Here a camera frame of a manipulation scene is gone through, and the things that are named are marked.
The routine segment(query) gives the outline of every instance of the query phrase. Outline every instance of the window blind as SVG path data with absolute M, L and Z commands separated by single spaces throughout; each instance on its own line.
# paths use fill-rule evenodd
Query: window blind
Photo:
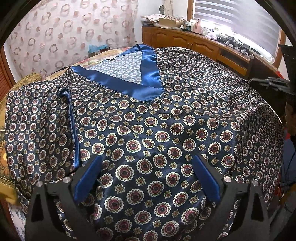
M 255 0 L 195 0 L 194 18 L 228 26 L 275 55 L 280 27 Z

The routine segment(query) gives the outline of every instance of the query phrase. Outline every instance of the silver bolt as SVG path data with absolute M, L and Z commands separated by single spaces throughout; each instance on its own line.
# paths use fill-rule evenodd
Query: silver bolt
M 43 185 L 43 182 L 42 181 L 39 181 L 39 182 L 36 183 L 36 186 L 37 187 L 41 187 L 42 185 Z
M 70 177 L 65 177 L 64 179 L 63 179 L 63 182 L 64 183 L 69 183 L 71 181 L 71 178 Z
M 256 179 L 254 179 L 254 180 L 252 181 L 252 184 L 253 184 L 254 186 L 258 186 L 258 185 L 259 185 L 259 182 L 258 182 Z
M 226 183 L 230 183 L 232 181 L 232 179 L 231 179 L 231 177 L 226 176 L 226 177 L 224 177 L 224 181 Z

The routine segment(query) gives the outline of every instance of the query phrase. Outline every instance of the yellow blanket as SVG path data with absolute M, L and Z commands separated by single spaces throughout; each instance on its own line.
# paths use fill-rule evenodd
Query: yellow blanket
M 80 65 L 84 68 L 87 68 L 92 65 L 98 64 L 105 59 L 113 58 L 127 49 L 129 48 L 109 50 L 101 54 L 98 54 L 96 56 L 93 56 L 89 59 L 86 59 L 84 61 L 81 61 L 79 63 L 76 63 L 75 65 Z M 58 71 L 50 75 L 49 77 L 47 77 L 45 80 L 52 80 L 60 76 L 61 74 L 63 74 L 66 70 L 67 69 Z M 42 77 L 40 74 L 33 73 L 22 78 L 11 89 L 17 90 L 23 85 L 27 85 L 32 82 L 41 81 L 41 80 L 42 80 Z M 14 183 L 10 178 L 9 169 L 7 165 L 7 157 L 5 152 L 4 124 L 5 124 L 6 99 L 7 99 L 7 96 L 4 97 L 3 100 L 0 102 L 0 199 L 4 199 L 7 202 L 10 202 L 11 204 L 18 204 L 17 194 L 16 194 Z

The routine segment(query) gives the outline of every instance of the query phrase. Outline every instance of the v-neck collar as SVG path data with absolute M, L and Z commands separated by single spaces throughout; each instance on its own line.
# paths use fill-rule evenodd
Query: v-neck collar
M 140 71 L 142 76 L 141 84 L 125 81 L 108 74 L 87 70 L 81 66 L 72 66 L 72 70 L 109 89 L 126 94 L 137 100 L 148 102 L 154 100 L 164 93 L 164 87 L 160 80 L 159 68 L 157 67 L 157 54 L 154 49 L 148 45 L 135 45 L 129 50 L 121 53 L 119 56 L 127 55 L 134 52 L 142 52 L 142 61 Z

